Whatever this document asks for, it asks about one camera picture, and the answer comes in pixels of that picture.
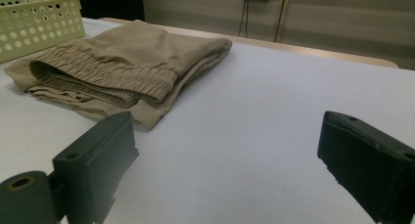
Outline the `khaki pants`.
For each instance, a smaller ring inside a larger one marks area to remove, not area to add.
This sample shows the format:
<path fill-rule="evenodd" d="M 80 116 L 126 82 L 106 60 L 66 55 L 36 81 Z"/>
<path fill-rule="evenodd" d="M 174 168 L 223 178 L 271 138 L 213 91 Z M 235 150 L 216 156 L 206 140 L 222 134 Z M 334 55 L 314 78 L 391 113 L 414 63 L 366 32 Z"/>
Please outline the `khaki pants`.
<path fill-rule="evenodd" d="M 217 66 L 231 47 L 226 38 L 174 34 L 134 21 L 17 61 L 5 73 L 35 98 L 95 119 L 131 112 L 152 129 L 181 89 Z"/>

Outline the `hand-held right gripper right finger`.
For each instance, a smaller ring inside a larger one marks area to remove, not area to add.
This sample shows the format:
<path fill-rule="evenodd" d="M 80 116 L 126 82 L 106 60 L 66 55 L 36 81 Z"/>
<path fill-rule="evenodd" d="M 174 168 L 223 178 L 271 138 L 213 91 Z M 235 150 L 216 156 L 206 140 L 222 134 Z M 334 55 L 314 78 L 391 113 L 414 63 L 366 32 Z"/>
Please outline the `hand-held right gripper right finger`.
<path fill-rule="evenodd" d="M 317 156 L 379 224 L 415 216 L 415 149 L 364 121 L 325 112 Z"/>

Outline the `pale green perforated basket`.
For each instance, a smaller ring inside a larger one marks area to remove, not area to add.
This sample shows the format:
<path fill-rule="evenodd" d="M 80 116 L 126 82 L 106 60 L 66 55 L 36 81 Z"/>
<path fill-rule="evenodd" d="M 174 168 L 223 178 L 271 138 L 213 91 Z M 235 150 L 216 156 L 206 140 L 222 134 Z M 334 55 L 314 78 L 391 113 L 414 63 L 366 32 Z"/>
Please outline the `pale green perforated basket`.
<path fill-rule="evenodd" d="M 0 64 L 85 35 L 79 0 L 0 0 Z"/>

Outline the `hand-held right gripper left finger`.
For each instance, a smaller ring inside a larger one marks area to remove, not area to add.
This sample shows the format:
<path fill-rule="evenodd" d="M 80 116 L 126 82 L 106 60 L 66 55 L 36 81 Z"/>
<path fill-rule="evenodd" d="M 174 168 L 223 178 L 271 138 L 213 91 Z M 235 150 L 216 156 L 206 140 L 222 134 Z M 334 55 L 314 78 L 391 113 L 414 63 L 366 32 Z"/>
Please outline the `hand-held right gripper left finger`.
<path fill-rule="evenodd" d="M 69 224 L 102 224 L 115 203 L 118 183 L 137 157 L 130 112 L 100 120 L 55 156 Z"/>

